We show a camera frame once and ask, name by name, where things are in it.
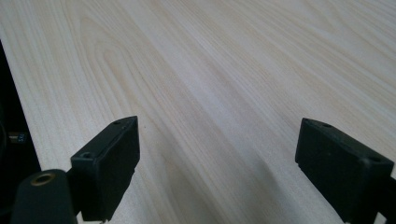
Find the dark background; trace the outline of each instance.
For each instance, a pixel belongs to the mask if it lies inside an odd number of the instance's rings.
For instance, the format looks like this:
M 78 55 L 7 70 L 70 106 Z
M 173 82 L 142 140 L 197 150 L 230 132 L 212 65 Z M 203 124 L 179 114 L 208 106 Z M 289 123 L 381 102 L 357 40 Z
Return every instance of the dark background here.
M 0 223 L 8 223 L 19 183 L 41 169 L 1 41 L 0 47 Z M 27 133 L 26 141 L 11 143 L 9 133 Z

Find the wooden table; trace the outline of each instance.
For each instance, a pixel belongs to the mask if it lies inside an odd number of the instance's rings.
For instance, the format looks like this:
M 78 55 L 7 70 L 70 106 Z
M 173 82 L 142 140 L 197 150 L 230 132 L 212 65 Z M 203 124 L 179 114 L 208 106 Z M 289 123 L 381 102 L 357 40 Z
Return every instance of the wooden table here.
M 3 0 L 0 22 L 43 169 L 139 117 L 111 223 L 342 223 L 294 162 L 303 117 L 396 161 L 394 0 Z

